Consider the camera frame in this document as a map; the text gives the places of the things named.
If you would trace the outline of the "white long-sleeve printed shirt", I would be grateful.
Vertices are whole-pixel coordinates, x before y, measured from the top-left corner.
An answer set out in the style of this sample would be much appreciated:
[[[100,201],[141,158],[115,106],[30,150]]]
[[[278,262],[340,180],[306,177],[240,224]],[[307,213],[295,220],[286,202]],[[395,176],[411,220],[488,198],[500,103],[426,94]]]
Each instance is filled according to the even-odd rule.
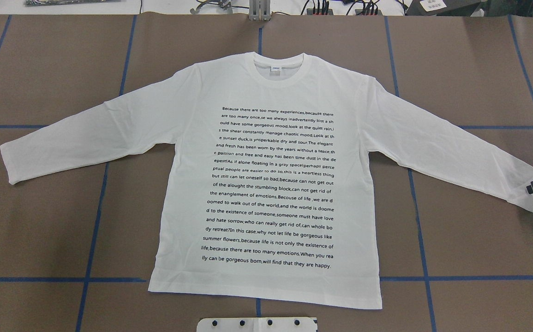
[[[230,55],[0,150],[11,184],[175,145],[149,291],[381,309],[369,153],[533,212],[533,166],[313,55]]]

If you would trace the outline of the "upper black orange circuit module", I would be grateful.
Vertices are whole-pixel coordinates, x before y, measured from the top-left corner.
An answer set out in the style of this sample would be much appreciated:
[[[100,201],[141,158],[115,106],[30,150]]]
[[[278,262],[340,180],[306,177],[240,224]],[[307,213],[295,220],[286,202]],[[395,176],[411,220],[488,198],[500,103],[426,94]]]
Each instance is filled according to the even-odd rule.
[[[329,0],[311,0],[312,8],[308,8],[309,0],[305,2],[302,13],[307,15],[331,15]]]

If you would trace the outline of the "white labelled black box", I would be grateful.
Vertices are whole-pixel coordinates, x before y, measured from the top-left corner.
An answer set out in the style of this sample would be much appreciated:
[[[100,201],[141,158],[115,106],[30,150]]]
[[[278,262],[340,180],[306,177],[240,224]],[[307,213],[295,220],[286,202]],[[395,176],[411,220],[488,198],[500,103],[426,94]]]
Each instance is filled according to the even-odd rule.
[[[406,16],[469,17],[485,0],[413,0]]]

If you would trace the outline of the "aluminium frame post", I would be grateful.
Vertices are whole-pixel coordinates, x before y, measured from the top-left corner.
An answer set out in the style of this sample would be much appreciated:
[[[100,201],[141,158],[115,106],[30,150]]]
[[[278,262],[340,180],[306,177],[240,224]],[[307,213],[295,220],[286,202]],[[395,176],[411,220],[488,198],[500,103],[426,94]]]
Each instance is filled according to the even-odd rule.
[[[250,21],[270,21],[271,17],[270,0],[249,0]]]

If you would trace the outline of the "black orange circuit module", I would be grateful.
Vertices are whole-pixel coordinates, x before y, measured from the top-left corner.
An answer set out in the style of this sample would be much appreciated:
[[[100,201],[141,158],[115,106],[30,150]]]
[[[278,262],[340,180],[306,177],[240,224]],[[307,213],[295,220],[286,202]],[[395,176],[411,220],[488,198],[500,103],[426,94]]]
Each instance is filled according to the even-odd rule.
[[[346,15],[354,13],[357,16],[378,16],[382,11],[378,6],[378,0],[353,0],[346,12]]]
[[[311,0],[312,8],[308,8],[309,0],[305,2],[302,13],[307,15],[331,15],[329,0]]]

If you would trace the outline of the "silver foil tray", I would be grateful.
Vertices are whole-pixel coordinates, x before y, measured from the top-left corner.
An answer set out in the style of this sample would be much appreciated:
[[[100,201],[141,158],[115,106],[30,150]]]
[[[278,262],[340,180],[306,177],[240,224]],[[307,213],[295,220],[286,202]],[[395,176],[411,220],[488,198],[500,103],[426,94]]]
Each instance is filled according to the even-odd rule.
[[[116,0],[26,0],[26,6],[67,6],[82,3],[116,2]]]

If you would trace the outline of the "lower black orange circuit module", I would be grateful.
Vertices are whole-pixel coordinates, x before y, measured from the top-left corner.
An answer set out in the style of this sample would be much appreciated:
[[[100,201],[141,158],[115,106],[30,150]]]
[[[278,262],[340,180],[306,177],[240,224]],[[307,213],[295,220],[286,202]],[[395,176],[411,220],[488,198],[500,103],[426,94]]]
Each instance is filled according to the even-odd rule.
[[[378,6],[378,0],[353,0],[346,12],[346,15],[354,13],[357,16],[378,16],[382,11]]]

